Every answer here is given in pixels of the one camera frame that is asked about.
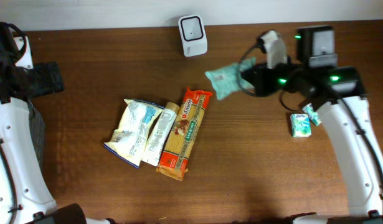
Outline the red spaghetti packet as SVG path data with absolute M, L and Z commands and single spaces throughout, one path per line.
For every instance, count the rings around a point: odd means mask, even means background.
M 156 168 L 182 181 L 196 137 L 213 93 L 187 89 Z

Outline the small teal tissue pack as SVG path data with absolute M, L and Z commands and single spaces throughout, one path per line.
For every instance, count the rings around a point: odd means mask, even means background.
M 310 119 L 307 114 L 291 114 L 291 134 L 294 138 L 311 136 Z

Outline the white tube with beige cap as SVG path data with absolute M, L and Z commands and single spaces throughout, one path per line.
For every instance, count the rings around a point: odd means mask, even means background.
M 166 104 L 147 140 L 142 158 L 143 162 L 152 166 L 158 165 L 164 143 L 166 142 L 166 138 L 169 135 L 179 109 L 180 106 L 175 103 L 168 102 Z

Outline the mint green wet wipes pack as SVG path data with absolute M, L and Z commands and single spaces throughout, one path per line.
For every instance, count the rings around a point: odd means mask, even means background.
M 237 81 L 239 69 L 241 69 L 242 72 L 248 70 L 255 65 L 255 62 L 256 58 L 252 57 L 243 60 L 241 64 L 232 63 L 226 67 L 206 71 L 205 75 L 210 80 L 212 87 L 216 92 L 217 99 L 223 100 L 232 93 L 240 91 L 241 87 L 239 87 Z

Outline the white blue printed bag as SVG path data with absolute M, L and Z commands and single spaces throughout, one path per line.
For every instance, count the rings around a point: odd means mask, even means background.
M 125 99 L 124 102 L 126 108 L 118 127 L 103 146 L 131 166 L 138 168 L 150 128 L 164 107 L 138 99 Z

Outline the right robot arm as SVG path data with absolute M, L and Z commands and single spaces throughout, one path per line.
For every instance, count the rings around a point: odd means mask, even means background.
M 257 37 L 254 49 L 265 63 L 237 73 L 249 82 L 250 96 L 281 90 L 301 93 L 313 106 L 331 140 L 346 184 L 349 214 L 345 217 L 301 213 L 286 223 L 383 223 L 383 155 L 372 128 L 369 103 L 354 67 L 339 67 L 331 26 L 300 27 L 293 63 L 279 32 Z

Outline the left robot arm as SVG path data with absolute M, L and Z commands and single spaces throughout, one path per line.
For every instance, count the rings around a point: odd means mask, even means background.
M 63 90 L 58 64 L 34 64 L 26 34 L 0 22 L 0 223 L 96 223 L 77 203 L 59 208 L 41 172 L 45 123 L 31 100 Z

